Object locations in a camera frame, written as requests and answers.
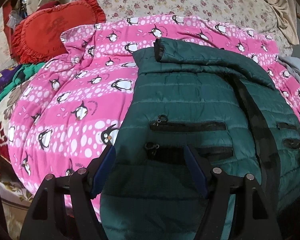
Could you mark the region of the green cloth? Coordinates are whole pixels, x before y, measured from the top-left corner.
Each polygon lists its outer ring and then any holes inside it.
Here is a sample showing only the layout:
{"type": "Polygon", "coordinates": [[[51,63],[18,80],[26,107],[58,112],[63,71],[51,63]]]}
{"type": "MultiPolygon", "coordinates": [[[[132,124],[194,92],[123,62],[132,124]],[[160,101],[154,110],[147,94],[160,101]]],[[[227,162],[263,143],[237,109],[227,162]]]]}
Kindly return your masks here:
{"type": "Polygon", "coordinates": [[[38,64],[21,64],[21,68],[14,75],[12,82],[9,83],[0,93],[0,102],[2,99],[18,85],[27,81],[29,78],[38,73],[38,71],[44,66],[45,62],[38,64]]]}

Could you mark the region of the beige curtain right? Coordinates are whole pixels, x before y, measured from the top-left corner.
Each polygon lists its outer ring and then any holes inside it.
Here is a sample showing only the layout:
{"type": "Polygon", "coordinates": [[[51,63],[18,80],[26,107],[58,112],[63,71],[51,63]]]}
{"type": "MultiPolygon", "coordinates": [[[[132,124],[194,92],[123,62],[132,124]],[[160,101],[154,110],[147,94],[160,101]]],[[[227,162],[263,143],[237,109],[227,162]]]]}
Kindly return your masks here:
{"type": "Polygon", "coordinates": [[[294,46],[299,45],[297,32],[297,15],[295,0],[264,0],[274,10],[278,28],[288,42],[294,46]]]}

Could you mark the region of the floral quilt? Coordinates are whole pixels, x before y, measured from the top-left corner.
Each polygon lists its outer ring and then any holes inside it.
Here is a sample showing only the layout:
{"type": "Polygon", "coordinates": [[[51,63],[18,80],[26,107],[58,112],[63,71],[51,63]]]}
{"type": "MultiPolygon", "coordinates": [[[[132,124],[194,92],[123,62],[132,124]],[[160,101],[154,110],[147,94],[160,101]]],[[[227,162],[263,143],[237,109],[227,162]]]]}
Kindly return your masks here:
{"type": "Polygon", "coordinates": [[[291,55],[293,46],[277,25],[274,10],[264,0],[97,0],[114,21],[129,16],[174,14],[199,16],[204,20],[230,23],[240,28],[251,28],[270,35],[281,55],[291,55]]]}

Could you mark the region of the pink penguin blanket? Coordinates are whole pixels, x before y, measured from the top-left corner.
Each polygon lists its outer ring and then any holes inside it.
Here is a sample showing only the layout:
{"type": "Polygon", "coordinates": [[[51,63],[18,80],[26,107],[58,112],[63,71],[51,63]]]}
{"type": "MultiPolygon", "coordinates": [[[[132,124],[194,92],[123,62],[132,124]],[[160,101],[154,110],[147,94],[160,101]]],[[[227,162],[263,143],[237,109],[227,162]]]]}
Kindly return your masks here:
{"type": "Polygon", "coordinates": [[[47,62],[13,111],[8,150],[35,194],[49,173],[70,176],[114,146],[133,100],[133,53],[170,38],[244,55],[262,67],[300,121],[300,85],[278,63],[269,35],[196,16],[154,15],[80,25],[62,33],[66,53],[47,62]]]}

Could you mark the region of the dark green puffer jacket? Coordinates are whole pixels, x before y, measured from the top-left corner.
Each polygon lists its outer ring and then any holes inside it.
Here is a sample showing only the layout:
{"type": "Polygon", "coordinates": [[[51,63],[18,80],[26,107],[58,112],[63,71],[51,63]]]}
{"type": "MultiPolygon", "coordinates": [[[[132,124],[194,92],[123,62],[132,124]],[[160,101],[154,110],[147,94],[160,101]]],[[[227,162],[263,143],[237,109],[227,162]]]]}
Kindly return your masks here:
{"type": "Polygon", "coordinates": [[[300,207],[300,121],[262,67],[170,38],[133,58],[133,100],[101,194],[109,239],[194,238],[212,188],[200,193],[187,145],[228,175],[252,174],[275,214],[300,207]]]}

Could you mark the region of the purple cloth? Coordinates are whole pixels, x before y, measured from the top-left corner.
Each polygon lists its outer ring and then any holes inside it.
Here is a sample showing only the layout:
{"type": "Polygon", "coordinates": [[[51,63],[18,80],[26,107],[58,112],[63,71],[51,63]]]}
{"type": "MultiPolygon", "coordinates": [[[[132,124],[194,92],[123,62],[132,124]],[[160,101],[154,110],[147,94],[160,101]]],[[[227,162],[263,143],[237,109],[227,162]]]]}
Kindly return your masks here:
{"type": "Polygon", "coordinates": [[[21,68],[21,64],[16,66],[11,66],[0,71],[0,93],[9,83],[12,82],[14,75],[20,68],[21,68]]]}

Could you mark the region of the grey garment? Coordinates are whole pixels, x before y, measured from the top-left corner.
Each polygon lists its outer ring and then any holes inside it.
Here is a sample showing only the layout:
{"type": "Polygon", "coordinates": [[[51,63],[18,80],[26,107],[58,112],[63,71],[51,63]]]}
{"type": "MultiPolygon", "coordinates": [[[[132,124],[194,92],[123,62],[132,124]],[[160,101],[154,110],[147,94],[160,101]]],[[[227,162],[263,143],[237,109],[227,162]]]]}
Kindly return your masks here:
{"type": "Polygon", "coordinates": [[[278,63],[282,64],[287,72],[300,83],[300,58],[293,56],[279,56],[278,63]]]}

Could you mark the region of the red heart ruffled pillow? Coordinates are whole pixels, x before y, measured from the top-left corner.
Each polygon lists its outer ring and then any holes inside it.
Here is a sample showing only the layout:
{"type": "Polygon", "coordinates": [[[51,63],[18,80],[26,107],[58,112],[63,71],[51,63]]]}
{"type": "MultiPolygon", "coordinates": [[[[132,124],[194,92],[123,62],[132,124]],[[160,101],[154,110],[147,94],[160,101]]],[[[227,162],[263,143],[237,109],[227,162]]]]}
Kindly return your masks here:
{"type": "Polygon", "coordinates": [[[76,0],[46,5],[27,16],[12,34],[12,56],[21,64],[41,63],[66,53],[61,34],[79,25],[104,23],[106,15],[97,0],[76,0]]]}

